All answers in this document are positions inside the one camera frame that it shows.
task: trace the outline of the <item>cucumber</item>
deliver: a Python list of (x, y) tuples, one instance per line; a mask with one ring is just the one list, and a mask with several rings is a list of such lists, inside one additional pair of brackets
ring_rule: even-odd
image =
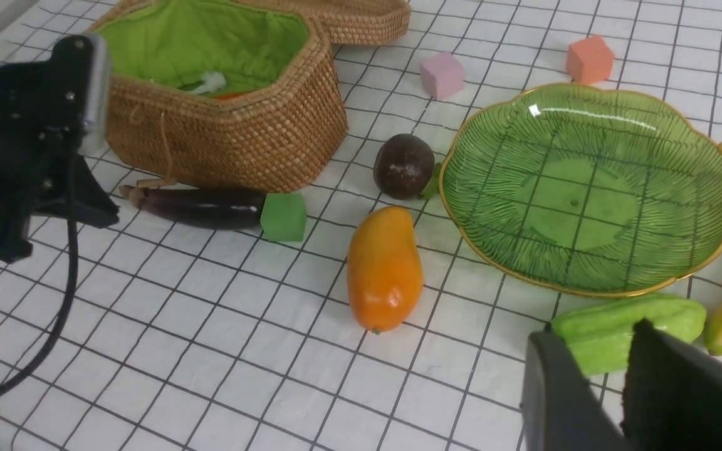
[(550, 328), (588, 377), (627, 368), (633, 327), (644, 318), (659, 331), (692, 343), (704, 331), (707, 311), (689, 299), (651, 293), (568, 311), (554, 318)]

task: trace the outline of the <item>gold bowl rim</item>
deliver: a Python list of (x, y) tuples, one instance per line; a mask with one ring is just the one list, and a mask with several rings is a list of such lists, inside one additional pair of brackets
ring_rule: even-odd
[(556, 291), (567, 293), (567, 294), (575, 294), (578, 296), (585, 296), (590, 298), (601, 298), (601, 299), (620, 299), (620, 298), (629, 298), (633, 296), (640, 296), (643, 294), (652, 293), (654, 291), (658, 291), (659, 289), (665, 288), (666, 286), (670, 286), (673, 283), (678, 282), (682, 279), (687, 279), (687, 277), (690, 277), (693, 274), (696, 274), (698, 271), (701, 271), (706, 266), (708, 266), (710, 263), (714, 262), (715, 259), (722, 253), (722, 243), (717, 247), (717, 249), (714, 250), (714, 253), (710, 255), (707, 259), (704, 260), (704, 262), (700, 263), (698, 266), (691, 268), (688, 273), (677, 275), (670, 277), (667, 280), (662, 281), (661, 283), (658, 283), (654, 286), (649, 286), (649, 288), (645, 289), (636, 289), (636, 291), (624, 291), (624, 292), (617, 292), (617, 293), (597, 293), (597, 292), (590, 292), (590, 291), (576, 291), (576, 289), (570, 289), (565, 288), (565, 286), (558, 286), (554, 285), (552, 283), (545, 283), (536, 279), (531, 279), (530, 277), (526, 277), (522, 274), (518, 274), (514, 271), (511, 271), (511, 269), (506, 268), (496, 262), (494, 260), (487, 257), (483, 252), (481, 252), (480, 249), (473, 243), (473, 241), (469, 238), (467, 233), (464, 231), (464, 227), (459, 224), (458, 218), (456, 218), (456, 215), (453, 214), (453, 210), (450, 208), (450, 206), (447, 204), (447, 197), (444, 195), (444, 171), (447, 169), (447, 163), (450, 162), (450, 159), (453, 157), (453, 153), (456, 151), (456, 145), (458, 144), (458, 139), (461, 136), (461, 132), (464, 131), (464, 129), (473, 121), (475, 118), (481, 114), (484, 111), (490, 111), (494, 108), (501, 108), (501, 106), (509, 105), (509, 103), (514, 103), (524, 97), (525, 95), (532, 94), (536, 91), (541, 91), (543, 89), (547, 88), (554, 88), (554, 86), (577, 86), (578, 88), (584, 88), (584, 89), (590, 89), (590, 91), (596, 92), (599, 95), (613, 95), (616, 93), (621, 94), (628, 94), (628, 95), (639, 95), (641, 97), (645, 97), (648, 100), (653, 100), (656, 103), (660, 103), (660, 105), (664, 105), (665, 108), (669, 108), (671, 111), (673, 111), (676, 115), (678, 115), (679, 119), (684, 122), (685, 125), (688, 126), (692, 131), (696, 132), (700, 137), (703, 137), (705, 140), (707, 140), (714, 148), (715, 152), (718, 152), (718, 143), (711, 139), (708, 135), (705, 133), (700, 132), (697, 128), (693, 126), (693, 123), (690, 122), (690, 120), (687, 119), (687, 117), (684, 116), (684, 114), (681, 113), (677, 108), (670, 105), (670, 103), (665, 102), (662, 99), (659, 99), (657, 97), (654, 97), (650, 94), (645, 94), (644, 92), (639, 91), (631, 91), (631, 90), (624, 90), (624, 89), (602, 89), (598, 88), (598, 86), (590, 86), (590, 85), (580, 85), (580, 83), (550, 83), (549, 85), (542, 85), (537, 86), (536, 88), (529, 89), (527, 91), (521, 92), (518, 95), (515, 95), (512, 99), (506, 100), (505, 102), (499, 102), (494, 103), (493, 105), (487, 106), (486, 108), (479, 109), (473, 115), (471, 115), (467, 120), (462, 123), (462, 125), (459, 127), (458, 131), (456, 132), (456, 136), (453, 137), (453, 143), (450, 144), (450, 149), (447, 151), (447, 157), (444, 157), (444, 161), (442, 162), (442, 168), (441, 171), (439, 171), (439, 198), (442, 200), (442, 205), (444, 205), (444, 210), (447, 212), (447, 214), (450, 216), (450, 219), (453, 221), (453, 224), (456, 225), (456, 228), (459, 229), (459, 232), (461, 232), (461, 237), (467, 242), (467, 244), (470, 246), (470, 248), (475, 251), (475, 253), (481, 257), (485, 262), (489, 263), (491, 266), (494, 266), (495, 268), (499, 269), (500, 271), (504, 272), (505, 274), (509, 274), (510, 276), (516, 277), (517, 279), (524, 280), (528, 283), (533, 283), (534, 285), (544, 286), (544, 288), (550, 288), (555, 289)]

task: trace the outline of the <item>black cable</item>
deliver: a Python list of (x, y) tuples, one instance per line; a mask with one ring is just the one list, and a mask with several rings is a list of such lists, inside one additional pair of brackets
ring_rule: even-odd
[(31, 376), (35, 369), (43, 363), (43, 360), (49, 356), (52, 349), (55, 348), (63, 328), (66, 326), (66, 320), (71, 312), (71, 304), (74, 301), (75, 292), (77, 290), (77, 272), (78, 272), (78, 246), (77, 246), (77, 221), (75, 219), (75, 197), (74, 197), (74, 156), (68, 157), (68, 181), (66, 183), (66, 200), (68, 201), (68, 282), (66, 282), (66, 294), (63, 296), (63, 303), (60, 305), (55, 326), (49, 332), (46, 342), (38, 350), (38, 354), (33, 357), (24, 368), (19, 371), (11, 379), (6, 380), (0, 385), (0, 397), (6, 392), (11, 391), (16, 385), (19, 385), (27, 377)]

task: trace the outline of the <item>green basket lining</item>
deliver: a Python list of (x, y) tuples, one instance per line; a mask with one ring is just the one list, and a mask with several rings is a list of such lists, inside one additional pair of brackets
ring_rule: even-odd
[(225, 89), (272, 85), (309, 40), (303, 20), (226, 0), (163, 0), (98, 29), (116, 74), (189, 89), (218, 71)]

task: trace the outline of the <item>orange foam cube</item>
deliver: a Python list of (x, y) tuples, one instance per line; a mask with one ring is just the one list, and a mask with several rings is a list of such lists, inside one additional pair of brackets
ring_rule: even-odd
[(614, 52), (599, 35), (570, 44), (567, 49), (567, 71), (573, 81), (592, 85), (611, 75)]

